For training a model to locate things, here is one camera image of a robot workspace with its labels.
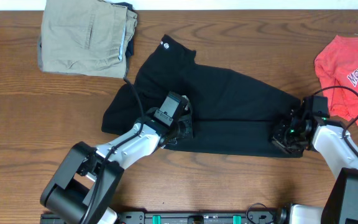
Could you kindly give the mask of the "black athletic pants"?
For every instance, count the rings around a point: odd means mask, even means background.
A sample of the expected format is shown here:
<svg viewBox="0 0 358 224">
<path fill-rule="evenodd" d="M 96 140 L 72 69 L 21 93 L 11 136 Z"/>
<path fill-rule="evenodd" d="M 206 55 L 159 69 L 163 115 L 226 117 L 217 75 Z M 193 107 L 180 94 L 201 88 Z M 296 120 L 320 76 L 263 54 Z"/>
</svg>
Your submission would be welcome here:
<svg viewBox="0 0 358 224">
<path fill-rule="evenodd" d="M 284 157 L 270 140 L 274 127 L 300 107 L 298 98 L 226 68 L 198 65 L 196 52 L 168 35 L 124 85 L 104 113 L 101 129 L 122 135 L 141 111 L 162 105 L 169 92 L 188 97 L 193 137 L 166 145 L 174 151 Z"/>
</svg>

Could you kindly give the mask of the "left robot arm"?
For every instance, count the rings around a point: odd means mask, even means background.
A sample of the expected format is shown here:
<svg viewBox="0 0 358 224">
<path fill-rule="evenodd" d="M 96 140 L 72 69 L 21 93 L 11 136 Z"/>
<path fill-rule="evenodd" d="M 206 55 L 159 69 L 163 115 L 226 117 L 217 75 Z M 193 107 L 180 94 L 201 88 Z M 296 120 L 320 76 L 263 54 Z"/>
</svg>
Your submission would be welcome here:
<svg viewBox="0 0 358 224">
<path fill-rule="evenodd" d="M 177 139 L 192 137 L 191 108 L 173 116 L 152 108 L 128 132 L 95 147 L 76 143 L 40 196 L 40 204 L 65 223 L 115 223 L 109 207 L 124 171 Z"/>
</svg>

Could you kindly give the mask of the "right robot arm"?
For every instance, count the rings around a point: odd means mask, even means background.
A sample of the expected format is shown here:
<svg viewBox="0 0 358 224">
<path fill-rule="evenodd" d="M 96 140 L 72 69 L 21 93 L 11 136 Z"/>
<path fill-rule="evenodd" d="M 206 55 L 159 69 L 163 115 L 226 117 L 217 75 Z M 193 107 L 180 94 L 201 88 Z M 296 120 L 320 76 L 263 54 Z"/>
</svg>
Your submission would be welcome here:
<svg viewBox="0 0 358 224">
<path fill-rule="evenodd" d="M 285 152 L 320 153 L 336 179 L 324 207 L 289 204 L 278 210 L 274 223 L 358 223 L 358 147 L 342 123 L 295 118 L 278 127 L 273 142 Z"/>
</svg>

